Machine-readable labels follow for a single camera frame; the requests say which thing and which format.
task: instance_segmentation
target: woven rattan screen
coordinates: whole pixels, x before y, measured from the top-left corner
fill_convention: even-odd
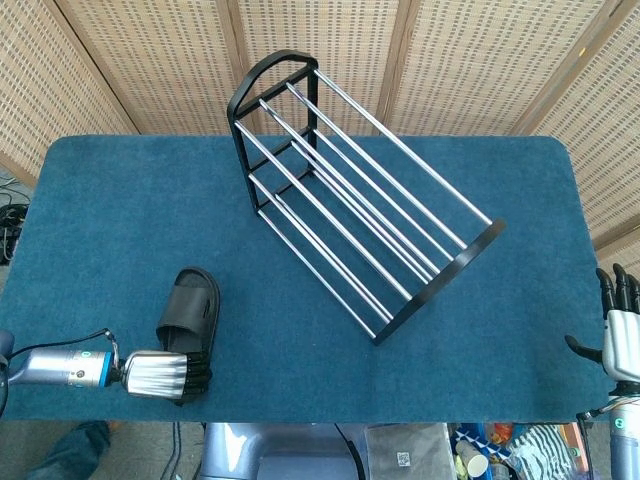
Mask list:
[[[59,1],[143,133],[228,133],[236,87],[215,1]]]
[[[610,257],[601,259],[600,265],[609,271],[611,278],[613,278],[611,266],[616,262],[622,265],[627,273],[638,278],[640,276],[640,253],[638,252],[640,252],[640,241],[627,245]]]
[[[134,131],[40,0],[0,2],[0,156],[35,181],[63,135]]]
[[[390,128],[506,134],[601,2],[424,1]]]
[[[241,0],[240,13],[249,60],[257,62],[269,53],[292,48],[310,53],[318,59],[320,69],[347,90],[369,111],[375,112],[387,52],[393,32],[397,1],[321,0],[256,2]],[[277,78],[291,73],[295,66],[281,65],[265,75],[257,88],[269,86]],[[291,123],[304,123],[305,110],[298,108],[292,96],[273,101],[276,110]],[[343,100],[320,85],[320,106],[345,131],[367,134],[368,122]],[[269,132],[281,130],[261,115]]]
[[[569,148],[593,237],[640,212],[640,6],[536,133],[553,135]],[[618,258],[640,274],[640,244],[615,254],[612,261]]]

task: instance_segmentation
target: silver metal rod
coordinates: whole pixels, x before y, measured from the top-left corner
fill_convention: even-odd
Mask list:
[[[369,211],[371,213],[373,213],[378,220],[380,220],[382,223],[384,223],[387,228],[389,228],[389,230],[391,230],[400,240],[402,240],[402,242],[413,252],[415,253],[418,258],[420,258],[420,260],[422,260],[429,268],[431,268],[431,270],[433,270],[435,273],[440,273],[440,269],[431,261],[429,260],[429,258],[420,251],[420,249],[418,247],[416,247],[413,243],[411,243],[411,241],[404,236],[404,234],[398,230],[398,228],[387,219],[387,217],[385,217],[382,212],[380,212],[380,210],[378,210],[369,200],[367,200],[364,195],[362,195],[357,188],[355,188],[346,178],[344,178],[344,176],[338,172],[328,161],[327,159],[325,159],[322,155],[320,155],[320,153],[318,153],[317,150],[315,150],[311,145],[309,145],[309,143],[304,140],[302,137],[300,137],[300,139],[296,139],[296,142],[292,142],[293,147],[298,151],[298,153],[300,153],[303,157],[308,158],[308,155],[306,155],[305,153],[303,153],[300,150],[300,145],[302,145],[307,152],[309,152],[311,155],[313,155],[318,162],[320,162],[322,164],[322,166],[324,168],[326,168],[329,172],[331,172],[331,174],[348,190],[351,192],[352,195],[354,195],[359,201],[360,203],[362,203],[365,207],[367,207],[369,209]]]
[[[382,303],[364,286],[358,277],[337,257],[333,251],[315,234],[315,232],[295,214],[295,212],[287,205],[287,203],[278,196],[274,196],[260,181],[253,175],[249,174],[249,179],[271,200],[282,215],[289,220],[293,226],[304,236],[309,243],[336,269],[342,278],[369,304],[369,306],[380,316],[385,322],[393,318],[391,313],[382,305]]]
[[[447,225],[445,225],[442,222],[442,220],[440,220],[436,215],[434,215],[433,212],[431,212],[431,210],[429,210],[427,207],[425,207],[422,204],[422,202],[420,202],[416,197],[414,197],[411,194],[411,192],[409,192],[409,190],[404,188],[404,186],[400,182],[398,182],[393,177],[393,175],[391,175],[389,172],[387,172],[387,170],[385,170],[384,167],[382,167],[382,165],[380,165],[378,162],[376,162],[373,159],[373,157],[371,157],[371,155],[369,155],[367,152],[365,152],[362,149],[362,147],[360,147],[360,145],[358,145],[356,142],[354,142],[346,133],[344,133],[344,131],[340,127],[338,127],[335,123],[333,123],[333,121],[329,117],[327,117],[322,112],[322,110],[320,110],[318,107],[316,107],[307,97],[305,97],[296,87],[294,87],[290,83],[287,83],[287,88],[291,91],[291,93],[293,93],[293,95],[298,100],[300,100],[302,103],[304,103],[309,110],[311,110],[313,113],[315,113],[320,120],[322,120],[325,124],[327,124],[327,126],[329,128],[331,128],[331,130],[333,130],[336,134],[338,134],[338,136],[340,138],[342,138],[345,142],[347,142],[347,144],[351,148],[353,148],[356,152],[358,152],[358,154],[369,165],[371,165],[373,168],[375,168],[375,170],[380,175],[382,175],[391,185],[393,185],[396,190],[398,190],[400,193],[402,193],[402,195],[404,195],[407,200],[409,200],[418,210],[420,210],[429,220],[431,220],[440,230],[442,230],[445,233],[445,235],[447,235],[451,240],[453,240],[460,248],[462,248],[462,249],[467,248],[467,244],[464,243],[460,239],[460,237],[458,237],[455,233],[453,233],[453,231],[449,227],[447,227]],[[271,110],[272,112],[275,113],[275,111],[271,107],[269,107],[268,105],[266,106],[266,108],[268,108],[269,110]]]
[[[316,234],[316,232],[314,232],[313,229],[309,225],[307,225],[306,222],[302,220],[296,212],[293,211],[293,209],[289,206],[289,204],[287,204],[287,202],[282,200],[282,198],[279,195],[276,195],[276,199],[280,203],[280,205],[286,209],[289,215],[291,215],[295,219],[295,221],[298,222],[298,224],[303,228],[303,230],[313,239],[313,241],[317,243],[320,246],[320,248],[324,252],[326,252],[329,257],[331,257],[331,259],[333,259],[333,261],[340,267],[340,270],[343,271],[345,274],[347,274],[347,276],[353,281],[353,283],[355,283],[362,290],[362,292],[365,295],[364,296],[361,295],[361,296],[369,304],[369,306],[374,310],[376,310],[378,315],[380,315],[380,317],[384,320],[385,323],[389,323],[393,319],[393,315],[391,315],[389,310],[387,310],[384,307],[384,305],[382,305],[380,300],[378,300],[375,297],[375,295],[373,295],[373,293],[371,293],[371,291],[364,286],[364,284],[360,281],[360,279],[355,276],[355,274],[344,264],[344,262],[342,262],[342,260],[340,260],[337,257],[335,253],[333,253],[333,251],[327,246],[327,244],[324,243],[322,239],[320,239],[320,237]]]
[[[446,188],[450,193],[452,193],[460,202],[462,202],[469,210],[475,213],[478,218],[480,218],[487,225],[491,225],[491,219],[487,217],[484,213],[478,209],[473,203],[471,203],[464,195],[462,195],[458,190],[456,190],[453,185],[451,185],[447,180],[445,180],[438,172],[436,172],[427,162],[424,161],[416,152],[411,150],[402,140],[400,140],[391,130],[385,127],[376,117],[371,115],[358,102],[356,102],[347,92],[342,90],[338,85],[336,85],[329,77],[327,77],[320,70],[314,70],[316,76],[322,80],[331,90],[336,92],[342,99],[355,108],[364,118],[369,120],[378,130],[380,130],[389,140],[395,143],[404,153],[406,153],[411,160],[416,162],[418,166],[420,166],[425,172],[431,175],[440,185]]]
[[[302,151],[301,147],[292,142],[293,148],[295,148],[303,158],[305,158],[313,167],[315,167],[315,173],[317,173],[318,179],[325,185],[331,193],[333,193],[338,199],[360,220],[371,232],[378,237],[378,239],[384,243],[384,245],[396,255],[402,263],[404,263],[411,272],[417,276],[422,282],[429,283],[433,280],[433,276],[430,275],[422,266],[400,245],[395,238],[393,238],[375,218],[373,218],[360,204],[351,196],[351,194],[342,188],[331,176],[325,172],[322,166]]]
[[[271,115],[280,125],[282,125],[283,128],[285,129],[290,129],[292,130],[294,133],[295,130],[284,120],[282,120],[280,118],[280,116],[278,115],[278,113],[273,110],[269,105],[267,105],[267,103],[264,100],[260,100],[260,105],[262,106],[263,109],[265,109],[269,115]],[[331,223],[336,230],[338,230],[342,236],[344,236],[349,243],[351,243],[351,245],[360,253],[360,255],[362,255],[365,260],[367,260],[371,266],[373,268],[375,268],[378,273],[380,273],[380,275],[382,275],[382,277],[387,280],[387,282],[389,282],[389,284],[396,289],[396,291],[398,291],[398,293],[400,293],[400,295],[402,295],[402,297],[404,297],[404,299],[406,301],[411,300],[411,298],[413,298],[409,292],[402,286],[400,285],[400,282],[398,282],[398,280],[396,280],[394,278],[393,275],[391,275],[386,268],[384,268],[384,266],[382,266],[382,264],[358,241],[358,239],[356,237],[353,236],[353,234],[347,229],[345,228],[344,225],[342,225],[342,223],[340,223],[340,221],[322,204],[322,202],[320,202],[308,189],[307,187],[305,187],[302,182],[300,182],[295,175],[293,175],[281,162],[280,160],[278,160],[270,151],[267,147],[265,147],[249,130],[247,130],[247,128],[242,125],[240,122],[236,121],[235,125],[238,127],[238,129],[240,129],[240,131],[242,133],[245,134],[245,136],[251,141],[251,143],[253,143],[258,150],[260,150],[263,154],[265,154],[269,160],[271,160],[271,162],[275,165],[275,167],[280,170],[280,172],[282,172],[282,174],[287,177],[287,179],[298,189],[300,190],[300,192],[307,198],[307,200],[309,200],[313,206],[315,206],[320,213],[322,213],[322,215],[324,215],[324,217],[329,221],[329,223]]]
[[[436,239],[434,239],[431,235],[429,235],[424,228],[422,228],[418,222],[416,222],[414,220],[414,218],[409,215],[400,205],[398,205],[398,203],[391,198],[389,195],[387,195],[387,193],[382,190],[382,188],[380,188],[378,186],[378,184],[376,182],[374,182],[364,171],[362,171],[362,169],[360,167],[358,167],[348,156],[346,156],[344,153],[342,153],[342,151],[333,144],[333,142],[331,142],[331,140],[329,140],[327,137],[325,137],[322,132],[320,130],[315,130],[316,135],[318,136],[318,138],[320,138],[329,148],[331,148],[331,150],[333,150],[347,165],[349,165],[359,176],[360,178],[362,178],[365,182],[367,182],[367,184],[373,188],[376,192],[378,192],[378,194],[384,198],[387,203],[389,203],[389,205],[391,205],[400,215],[402,215],[416,230],[418,230],[418,232],[420,232],[427,240],[429,240],[429,242],[431,242],[431,244],[433,246],[435,246],[438,251],[440,253],[442,253],[445,257],[447,257],[447,259],[449,261],[453,260],[453,256],[447,252],[444,247],[442,247],[442,245],[440,245]],[[419,256],[419,254],[422,254],[422,252],[420,252],[420,250],[413,245],[411,242],[409,242],[411,244],[407,245],[414,253],[416,253],[416,251],[418,253],[416,253],[416,255]]]
[[[340,296],[340,294],[335,291],[335,289],[329,284],[329,282],[325,280],[325,278],[320,274],[320,272],[318,272],[313,267],[313,265],[309,263],[309,260],[307,260],[306,257],[302,255],[302,253],[300,253],[300,251],[293,245],[293,243],[291,243],[291,241],[285,236],[285,234],[282,233],[278,229],[278,227],[276,227],[273,224],[271,219],[269,219],[269,217],[267,217],[267,215],[262,210],[258,210],[258,215],[260,215],[263,218],[263,220],[267,222],[267,225],[269,225],[273,229],[273,231],[276,232],[276,234],[282,239],[282,241],[287,245],[287,247],[289,247],[293,251],[293,253],[295,253],[296,256],[302,261],[302,263],[304,263],[307,266],[307,268],[311,270],[311,273],[313,273],[315,277],[318,280],[320,280],[320,282],[327,288],[327,290],[329,290],[329,292],[331,292],[331,294],[336,298],[336,300],[338,300],[338,302],[340,302],[340,304],[347,309],[347,311],[356,320],[356,322],[358,322],[358,324],[363,328],[363,330],[367,332],[367,334],[371,338],[376,338],[376,335],[371,331],[369,326],[366,323],[364,323],[364,321],[362,321],[362,319],[358,316],[358,314],[353,311],[353,309],[349,306],[349,304],[344,301],[344,299]]]

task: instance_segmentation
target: blue felt tablecloth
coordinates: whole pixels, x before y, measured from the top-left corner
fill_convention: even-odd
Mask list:
[[[358,141],[402,157],[381,138]],[[568,421],[606,401],[601,369],[563,340],[602,341],[596,261],[565,148],[544,137],[406,141],[508,227],[375,347],[253,214],[230,138],[58,140],[0,326],[18,347],[108,326],[125,353],[156,348],[175,275],[196,264],[222,293],[213,379],[204,398],[182,408],[117,385],[17,386],[6,418]]]

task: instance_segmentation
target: person's leg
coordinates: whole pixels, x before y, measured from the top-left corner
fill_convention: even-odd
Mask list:
[[[86,480],[107,447],[107,422],[81,423],[58,440],[44,462],[29,472],[27,480]]]

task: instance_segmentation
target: black slipper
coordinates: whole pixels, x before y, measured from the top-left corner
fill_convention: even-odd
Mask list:
[[[156,328],[164,350],[198,352],[208,364],[219,311],[220,290],[213,276],[198,267],[182,269]]]

